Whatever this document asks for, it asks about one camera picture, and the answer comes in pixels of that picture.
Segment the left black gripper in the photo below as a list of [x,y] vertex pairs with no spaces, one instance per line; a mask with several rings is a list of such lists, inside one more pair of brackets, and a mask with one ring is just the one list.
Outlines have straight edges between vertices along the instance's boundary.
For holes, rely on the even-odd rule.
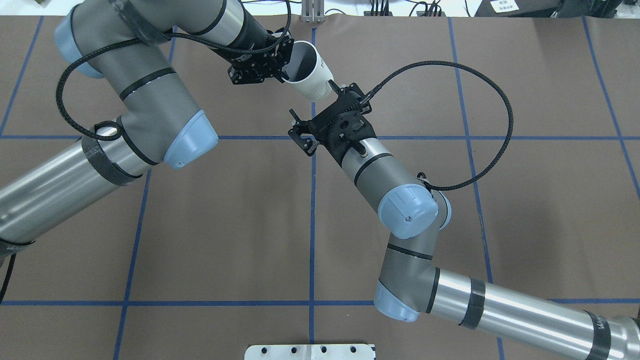
[[[290,63],[295,39],[290,30],[284,27],[267,30],[262,25],[243,25],[237,38],[228,45],[236,50],[254,51],[265,49],[276,43],[272,56],[260,54],[240,54],[229,52],[227,62],[233,66],[228,69],[228,76],[234,85],[262,84],[267,79],[276,79],[281,84],[288,80],[288,73],[283,69]],[[275,69],[267,65],[255,64],[262,60],[272,59]]]

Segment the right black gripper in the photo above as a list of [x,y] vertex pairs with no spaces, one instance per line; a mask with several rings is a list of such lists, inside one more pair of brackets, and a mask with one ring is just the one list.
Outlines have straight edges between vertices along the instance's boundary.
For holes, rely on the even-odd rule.
[[[329,109],[364,109],[366,107],[365,93],[356,83],[340,87],[334,80],[328,80],[332,91],[337,98]],[[293,121],[288,130],[288,136],[306,153],[307,156],[315,155],[317,148],[323,145],[336,163],[341,166],[347,152],[353,148],[359,154],[364,153],[364,146],[358,145],[366,139],[376,139],[375,130],[361,112],[342,112],[329,120],[328,117],[320,117],[317,124],[316,116],[310,120],[302,120],[294,109],[290,108]]]

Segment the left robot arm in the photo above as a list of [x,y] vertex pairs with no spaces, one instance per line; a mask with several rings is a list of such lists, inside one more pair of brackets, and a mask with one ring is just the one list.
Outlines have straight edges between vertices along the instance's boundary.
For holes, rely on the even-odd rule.
[[[160,163],[180,169],[217,145],[218,136],[160,44],[203,44],[230,64],[233,84],[285,82],[290,26],[266,30],[237,0],[85,0],[55,28],[69,67],[55,87],[62,118],[80,139],[1,189],[1,257]],[[73,71],[106,79],[126,112],[87,129],[66,110]]]

